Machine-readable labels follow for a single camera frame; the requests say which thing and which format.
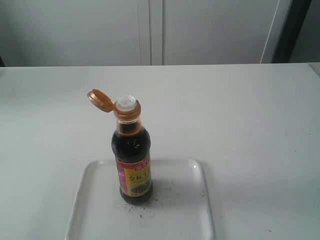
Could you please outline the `dark soy sauce bottle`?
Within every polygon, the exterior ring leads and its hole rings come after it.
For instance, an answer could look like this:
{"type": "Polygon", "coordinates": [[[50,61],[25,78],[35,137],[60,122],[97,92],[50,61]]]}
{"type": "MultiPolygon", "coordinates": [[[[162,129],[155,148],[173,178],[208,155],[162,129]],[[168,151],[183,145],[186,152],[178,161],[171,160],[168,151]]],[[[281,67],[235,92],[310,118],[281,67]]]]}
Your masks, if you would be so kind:
{"type": "Polygon", "coordinates": [[[87,96],[98,109],[106,113],[113,112],[116,118],[111,148],[116,161],[121,197],[131,205],[145,203],[153,193],[153,181],[151,138],[140,119],[141,104],[131,95],[113,102],[98,89],[92,89],[87,96]]]}

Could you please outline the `clear square plastic tray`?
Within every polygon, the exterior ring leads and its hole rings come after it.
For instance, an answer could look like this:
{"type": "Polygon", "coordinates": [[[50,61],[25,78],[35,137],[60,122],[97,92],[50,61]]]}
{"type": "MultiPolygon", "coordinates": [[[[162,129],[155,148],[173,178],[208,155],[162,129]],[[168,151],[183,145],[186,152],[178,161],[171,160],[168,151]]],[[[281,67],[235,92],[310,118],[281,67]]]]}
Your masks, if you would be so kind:
{"type": "Polygon", "coordinates": [[[116,163],[85,168],[66,231],[68,240],[213,240],[206,177],[193,159],[154,159],[153,194],[140,205],[120,195],[116,163]]]}

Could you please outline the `dark vertical door frame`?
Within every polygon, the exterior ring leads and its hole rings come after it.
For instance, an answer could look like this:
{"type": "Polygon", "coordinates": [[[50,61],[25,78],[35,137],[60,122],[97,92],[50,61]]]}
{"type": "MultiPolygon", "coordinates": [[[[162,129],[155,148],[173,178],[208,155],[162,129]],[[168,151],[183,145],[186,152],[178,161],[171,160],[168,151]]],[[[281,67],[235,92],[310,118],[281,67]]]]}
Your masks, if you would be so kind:
{"type": "Polygon", "coordinates": [[[312,0],[292,0],[290,2],[280,36],[271,59],[272,64],[290,61],[312,0]]]}

